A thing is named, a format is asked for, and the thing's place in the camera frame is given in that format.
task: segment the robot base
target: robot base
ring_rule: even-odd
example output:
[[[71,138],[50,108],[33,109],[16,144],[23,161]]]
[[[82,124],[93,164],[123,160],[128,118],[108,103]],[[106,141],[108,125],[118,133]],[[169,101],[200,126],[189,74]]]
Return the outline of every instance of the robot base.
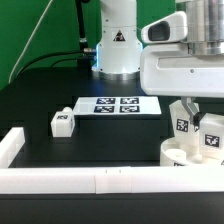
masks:
[[[104,73],[102,71],[97,70],[96,68],[92,68],[93,77],[100,78],[100,79],[107,79],[113,81],[125,81],[125,80],[132,80],[132,79],[139,79],[140,72],[133,72],[133,73]]]

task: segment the white plastic object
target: white plastic object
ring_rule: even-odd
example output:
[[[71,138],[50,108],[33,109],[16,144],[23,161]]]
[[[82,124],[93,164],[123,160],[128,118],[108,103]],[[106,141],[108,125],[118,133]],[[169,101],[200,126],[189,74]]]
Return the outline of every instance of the white plastic object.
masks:
[[[224,160],[224,116],[207,113],[200,122],[200,154]]]
[[[53,137],[71,137],[75,127],[75,119],[72,109],[65,108],[57,112],[51,121]]]
[[[142,44],[137,39],[136,0],[101,0],[102,38],[97,45],[94,73],[111,75],[139,72]]]
[[[141,56],[141,87],[148,95],[223,98],[223,64],[223,55],[189,55],[187,44],[147,46]]]
[[[23,128],[12,128],[0,142],[0,168],[8,168],[25,143]]]
[[[96,112],[96,108],[101,108],[102,112],[100,113],[100,110]],[[157,97],[80,97],[75,104],[73,113],[74,115],[125,116],[131,114],[161,114],[161,109]]]
[[[161,144],[160,166],[193,166],[202,164],[202,156],[198,153],[198,146],[182,144],[176,138],[169,138]]]
[[[112,167],[0,169],[0,194],[224,191],[224,172],[221,166],[130,167],[129,169],[117,167],[116,169],[121,170],[121,174],[114,174]],[[100,176],[105,173],[105,170],[109,170],[109,174]],[[127,186],[125,181],[122,181],[122,177],[127,180]]]
[[[151,41],[148,36],[148,30],[161,22],[167,22],[170,27],[170,37],[168,40],[165,41]],[[141,31],[142,41],[146,44],[150,43],[171,43],[171,42],[178,42],[187,37],[188,34],[188,27],[187,27],[187,16],[185,12],[178,11],[174,12],[173,14],[164,17],[160,20],[157,20],[154,23],[144,27]]]
[[[176,140],[182,144],[191,146],[199,145],[199,131],[195,132],[193,124],[190,124],[190,115],[184,109],[180,100],[170,105],[173,131]]]

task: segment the white block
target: white block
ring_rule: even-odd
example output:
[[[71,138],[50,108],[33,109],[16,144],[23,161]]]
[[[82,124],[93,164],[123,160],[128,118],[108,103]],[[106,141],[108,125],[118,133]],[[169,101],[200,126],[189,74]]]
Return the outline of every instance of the white block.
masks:
[[[199,145],[199,131],[195,132],[194,125],[190,124],[190,115],[180,100],[170,105],[170,113],[176,140],[191,146]]]
[[[224,159],[224,116],[206,114],[200,122],[199,152],[203,156]]]
[[[93,194],[92,169],[0,169],[0,194]]]
[[[12,128],[0,143],[0,168],[8,168],[25,143],[23,128]]]
[[[75,127],[73,112],[57,112],[51,122],[53,137],[71,137]]]
[[[221,166],[136,167],[132,193],[224,191]]]

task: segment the cable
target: cable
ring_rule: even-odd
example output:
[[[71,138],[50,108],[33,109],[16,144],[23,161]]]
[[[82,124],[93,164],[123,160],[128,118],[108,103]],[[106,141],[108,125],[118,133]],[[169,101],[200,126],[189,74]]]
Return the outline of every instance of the cable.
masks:
[[[51,67],[54,67],[55,65],[61,63],[61,62],[64,62],[64,61],[76,61],[76,60],[83,60],[83,61],[91,61],[91,60],[94,60],[94,58],[67,58],[67,59],[61,59],[61,60],[58,60],[56,62],[54,62]]]
[[[22,74],[30,65],[38,62],[38,61],[41,61],[43,59],[46,59],[46,58],[51,58],[51,57],[56,57],[56,56],[64,56],[64,55],[70,55],[70,54],[80,54],[80,53],[83,53],[84,51],[83,50],[74,50],[74,51],[66,51],[66,52],[55,52],[55,53],[50,53],[50,54],[46,54],[46,55],[42,55],[38,58],[35,58],[31,61],[29,61],[28,63],[26,63],[18,72],[17,76]]]
[[[80,49],[88,48],[88,41],[86,38],[85,33],[85,26],[84,26],[84,17],[83,17],[83,9],[82,9],[82,3],[89,3],[90,0],[75,0],[76,3],[76,13],[77,13],[77,19],[78,19],[78,27],[79,27],[79,47]],[[90,61],[87,63],[87,66],[89,70],[91,69],[91,63]]]
[[[14,67],[13,67],[13,69],[12,69],[10,75],[9,75],[9,83],[11,83],[13,74],[14,74],[14,72],[15,72],[17,66],[19,65],[20,61],[22,60],[23,56],[25,55],[25,53],[26,53],[26,51],[27,51],[27,49],[28,49],[28,47],[29,47],[29,45],[30,45],[30,43],[31,43],[31,41],[32,41],[32,39],[33,39],[33,37],[34,37],[34,35],[36,34],[36,32],[37,32],[39,26],[41,25],[41,23],[42,23],[44,17],[46,16],[48,10],[50,9],[50,7],[51,7],[53,1],[54,1],[54,0],[50,0],[50,1],[49,1],[47,7],[45,8],[45,10],[44,10],[43,14],[41,15],[39,21],[37,22],[36,27],[34,28],[34,30],[33,30],[32,34],[31,34],[30,38],[28,39],[28,41],[27,41],[27,43],[26,43],[26,45],[25,45],[25,47],[24,47],[24,49],[23,49],[23,51],[22,51],[20,57],[18,58],[16,64],[14,65]]]

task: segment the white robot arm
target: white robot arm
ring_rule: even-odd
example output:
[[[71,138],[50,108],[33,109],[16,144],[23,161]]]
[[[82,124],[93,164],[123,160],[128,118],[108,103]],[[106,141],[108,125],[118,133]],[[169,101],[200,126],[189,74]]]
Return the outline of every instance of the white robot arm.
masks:
[[[142,44],[137,39],[136,0],[100,0],[102,38],[93,75],[110,80],[139,77]]]
[[[224,2],[176,0],[176,8],[142,30],[143,41],[151,44],[141,55],[142,89],[148,95],[181,97],[170,105],[178,144],[161,146],[161,165],[169,157],[164,149],[171,145],[187,152],[180,164],[223,165],[224,118],[205,114],[201,119],[193,99],[224,97]],[[186,150],[189,145],[193,150]]]

